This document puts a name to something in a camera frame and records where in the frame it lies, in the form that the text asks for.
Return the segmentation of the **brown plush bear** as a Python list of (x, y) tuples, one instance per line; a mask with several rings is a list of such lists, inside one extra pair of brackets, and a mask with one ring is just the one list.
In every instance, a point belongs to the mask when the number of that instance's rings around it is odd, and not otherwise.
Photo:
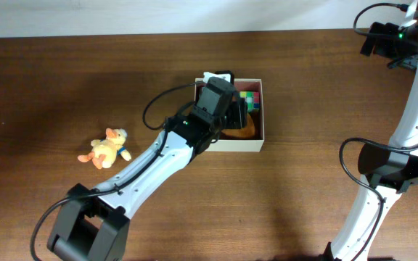
[(251, 140), (258, 138), (258, 113), (251, 112), (247, 116), (247, 125), (241, 129), (222, 131), (223, 139)]

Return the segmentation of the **multicolour puzzle cube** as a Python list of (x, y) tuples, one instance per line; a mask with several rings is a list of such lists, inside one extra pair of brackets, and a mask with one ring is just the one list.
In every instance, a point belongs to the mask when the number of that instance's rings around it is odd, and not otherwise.
[(240, 91), (240, 97), (243, 98), (247, 105), (248, 112), (258, 112), (261, 108), (260, 93), (257, 91)]

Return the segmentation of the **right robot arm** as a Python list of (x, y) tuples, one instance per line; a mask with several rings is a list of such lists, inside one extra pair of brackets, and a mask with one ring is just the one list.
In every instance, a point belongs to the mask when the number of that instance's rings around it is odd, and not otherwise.
[(405, 12), (400, 25), (374, 22), (367, 31), (361, 54), (388, 58), (388, 68), (402, 67), (415, 73), (402, 118), (388, 144), (365, 138), (358, 157), (358, 194), (344, 226), (327, 244), (320, 260), (368, 260), (369, 250), (390, 208), (418, 184), (418, 1), (395, 4)]

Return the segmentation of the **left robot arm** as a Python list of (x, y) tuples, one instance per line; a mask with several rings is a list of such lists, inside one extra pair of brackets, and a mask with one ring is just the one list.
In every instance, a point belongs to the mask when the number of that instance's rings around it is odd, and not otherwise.
[(171, 175), (217, 142), (225, 128), (246, 122), (234, 74), (205, 72), (197, 101), (166, 119), (153, 145), (107, 181), (88, 189), (77, 184), (56, 203), (59, 213), (46, 247), (61, 260), (121, 260), (130, 222), (139, 207)]

